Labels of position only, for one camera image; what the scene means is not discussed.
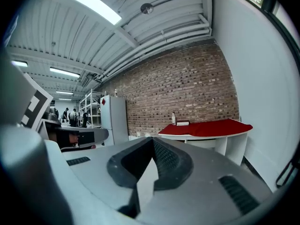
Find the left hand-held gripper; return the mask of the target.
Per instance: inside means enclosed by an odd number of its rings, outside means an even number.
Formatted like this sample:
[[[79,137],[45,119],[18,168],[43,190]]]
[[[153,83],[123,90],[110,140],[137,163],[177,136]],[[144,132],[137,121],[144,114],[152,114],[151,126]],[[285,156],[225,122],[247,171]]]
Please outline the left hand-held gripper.
[[[24,77],[33,87],[34,94],[25,110],[21,125],[33,129],[43,139],[48,140],[47,130],[52,127],[61,127],[56,108],[50,106],[53,97],[28,74],[24,74]],[[108,136],[108,130],[102,128],[61,127],[57,129],[57,143],[61,149],[74,145],[87,148],[102,143]]]

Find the round ceiling detector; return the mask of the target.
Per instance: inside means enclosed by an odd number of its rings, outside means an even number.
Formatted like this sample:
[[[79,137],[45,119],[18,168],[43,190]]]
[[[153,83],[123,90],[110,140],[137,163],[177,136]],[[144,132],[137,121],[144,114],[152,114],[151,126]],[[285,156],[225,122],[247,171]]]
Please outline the round ceiling detector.
[[[140,11],[146,15],[151,14],[153,12],[153,10],[154,10],[154,6],[150,3],[144,3],[140,7]]]

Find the large ceiling light panel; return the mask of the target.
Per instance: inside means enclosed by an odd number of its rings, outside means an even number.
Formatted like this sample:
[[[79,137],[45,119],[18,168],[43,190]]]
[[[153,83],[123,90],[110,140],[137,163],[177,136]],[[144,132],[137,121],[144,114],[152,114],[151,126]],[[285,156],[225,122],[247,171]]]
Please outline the large ceiling light panel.
[[[116,25],[121,21],[121,17],[114,12],[109,6],[103,3],[101,0],[75,0],[82,5],[88,7],[92,11],[96,12],[112,25]]]

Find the white ceiling pipe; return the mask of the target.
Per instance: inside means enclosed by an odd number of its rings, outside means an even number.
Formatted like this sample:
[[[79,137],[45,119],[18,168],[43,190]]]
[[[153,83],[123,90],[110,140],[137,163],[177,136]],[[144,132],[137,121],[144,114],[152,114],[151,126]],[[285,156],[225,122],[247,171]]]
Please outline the white ceiling pipe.
[[[106,71],[99,75],[97,79],[106,79],[117,71],[145,59],[146,56],[151,56],[155,52],[159,53],[168,45],[174,45],[190,38],[209,37],[211,35],[210,23],[201,14],[199,14],[199,19],[201,23],[198,24],[180,27],[168,32],[162,30],[158,36],[143,43],[113,63]]]

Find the white table with red top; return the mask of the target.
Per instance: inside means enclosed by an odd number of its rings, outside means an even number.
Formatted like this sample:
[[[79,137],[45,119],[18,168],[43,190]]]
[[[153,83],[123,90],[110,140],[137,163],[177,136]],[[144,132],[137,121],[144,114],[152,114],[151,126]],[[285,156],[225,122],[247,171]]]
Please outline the white table with red top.
[[[198,137],[191,135],[159,135],[162,138],[184,141],[184,143],[213,150],[241,165],[246,150],[248,132],[217,137]]]

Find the red table cloth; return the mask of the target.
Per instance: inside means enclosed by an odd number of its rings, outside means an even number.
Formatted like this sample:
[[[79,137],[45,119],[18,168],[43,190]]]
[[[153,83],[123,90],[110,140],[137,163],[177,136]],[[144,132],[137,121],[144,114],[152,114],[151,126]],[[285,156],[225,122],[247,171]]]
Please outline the red table cloth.
[[[169,124],[159,135],[191,135],[198,137],[228,136],[248,132],[253,129],[252,125],[244,124],[237,120],[226,119],[190,123],[189,125],[177,126]]]

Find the white shelf rack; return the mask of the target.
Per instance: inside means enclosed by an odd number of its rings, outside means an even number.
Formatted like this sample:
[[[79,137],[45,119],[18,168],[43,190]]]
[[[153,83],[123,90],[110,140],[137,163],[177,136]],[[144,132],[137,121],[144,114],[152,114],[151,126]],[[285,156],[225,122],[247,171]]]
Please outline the white shelf rack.
[[[82,117],[83,113],[87,112],[89,114],[87,121],[87,128],[101,128],[101,108],[100,108],[100,99],[102,94],[96,92],[93,89],[90,90],[85,96],[84,99],[79,103],[79,115],[81,119],[82,127]]]

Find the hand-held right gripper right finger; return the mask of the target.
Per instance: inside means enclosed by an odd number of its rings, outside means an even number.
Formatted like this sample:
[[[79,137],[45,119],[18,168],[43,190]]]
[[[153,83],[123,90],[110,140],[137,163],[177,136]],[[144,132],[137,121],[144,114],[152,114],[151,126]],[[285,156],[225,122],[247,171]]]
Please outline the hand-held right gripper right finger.
[[[271,196],[255,175],[217,152],[153,138],[158,170],[142,218],[240,218]]]

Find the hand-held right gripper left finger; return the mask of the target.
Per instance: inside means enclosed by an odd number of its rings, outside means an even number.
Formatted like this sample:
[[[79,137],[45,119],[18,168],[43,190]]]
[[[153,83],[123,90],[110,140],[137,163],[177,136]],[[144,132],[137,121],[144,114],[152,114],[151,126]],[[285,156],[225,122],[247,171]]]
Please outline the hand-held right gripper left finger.
[[[144,209],[153,198],[150,137],[62,154],[83,185],[115,210]]]

